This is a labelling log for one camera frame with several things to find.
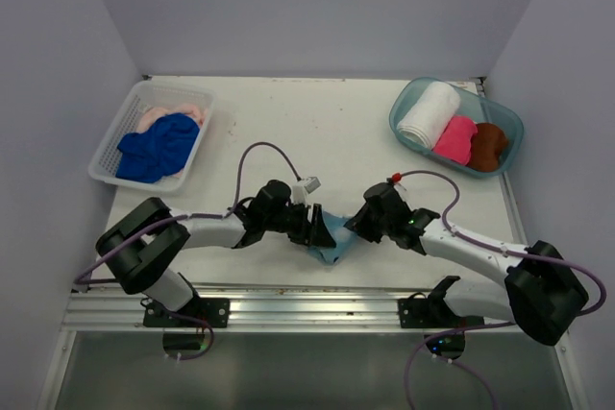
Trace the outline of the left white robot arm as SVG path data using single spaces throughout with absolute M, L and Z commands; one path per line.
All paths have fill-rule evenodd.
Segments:
M 294 203 L 291 195 L 289 185 L 271 180 L 222 216 L 176 214 L 162 199 L 149 198 L 106 231 L 95 249 L 125 293 L 147 296 L 175 324 L 189 326 L 205 314 L 193 286 L 170 269 L 181 250 L 244 249 L 267 232 L 284 234 L 307 248 L 336 247 L 322 206 Z

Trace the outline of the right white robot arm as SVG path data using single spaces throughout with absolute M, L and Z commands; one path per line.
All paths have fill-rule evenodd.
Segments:
M 425 327 L 477 326 L 485 319 L 517 325 L 536 342 L 555 345 L 589 296 L 561 255 L 543 241 L 522 246 L 487 239 L 455 227 L 426 208 L 411 208 L 405 190 L 381 182 L 345 227 L 370 243 L 387 237 L 398 247 L 451 261 L 484 278 L 446 276 L 423 299 L 401 309 Z

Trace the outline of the white towel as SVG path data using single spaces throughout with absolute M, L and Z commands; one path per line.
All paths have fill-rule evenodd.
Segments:
M 447 83 L 433 82 L 397 123 L 405 138 L 431 150 L 460 106 L 460 96 Z

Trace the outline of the light blue patterned cloth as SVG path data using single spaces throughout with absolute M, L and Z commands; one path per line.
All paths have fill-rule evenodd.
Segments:
M 324 224 L 335 242 L 335 247 L 310 247 L 307 253 L 320 263 L 333 266 L 339 263 L 353 247 L 357 241 L 357 235 L 346 228 L 346 223 L 350 220 L 349 216 L 338 216 L 324 211 L 323 218 Z

